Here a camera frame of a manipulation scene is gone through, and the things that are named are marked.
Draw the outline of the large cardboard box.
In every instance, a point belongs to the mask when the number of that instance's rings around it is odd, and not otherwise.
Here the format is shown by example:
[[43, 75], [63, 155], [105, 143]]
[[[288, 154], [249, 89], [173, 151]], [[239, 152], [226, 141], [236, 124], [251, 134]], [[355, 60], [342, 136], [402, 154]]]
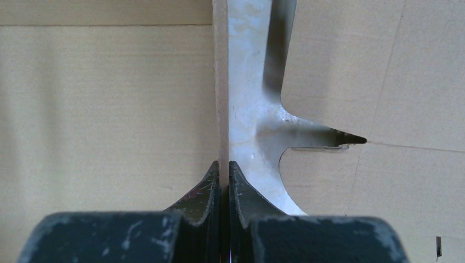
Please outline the large cardboard box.
[[1, 262], [59, 211], [160, 210], [218, 158], [211, 1], [1, 1]]

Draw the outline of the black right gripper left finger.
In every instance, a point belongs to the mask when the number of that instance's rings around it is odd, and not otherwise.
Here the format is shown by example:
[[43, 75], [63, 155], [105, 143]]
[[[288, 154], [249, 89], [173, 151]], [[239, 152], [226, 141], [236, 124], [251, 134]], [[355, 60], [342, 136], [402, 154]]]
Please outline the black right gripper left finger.
[[18, 262], [219, 262], [218, 162], [162, 211], [62, 212], [31, 232]]

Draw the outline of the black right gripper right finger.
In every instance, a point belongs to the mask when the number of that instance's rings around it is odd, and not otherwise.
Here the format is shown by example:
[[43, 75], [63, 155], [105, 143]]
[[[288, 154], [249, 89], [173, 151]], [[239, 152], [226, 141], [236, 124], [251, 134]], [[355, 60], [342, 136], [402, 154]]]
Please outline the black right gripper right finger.
[[374, 217], [295, 216], [229, 163], [232, 262], [408, 262], [397, 233]]

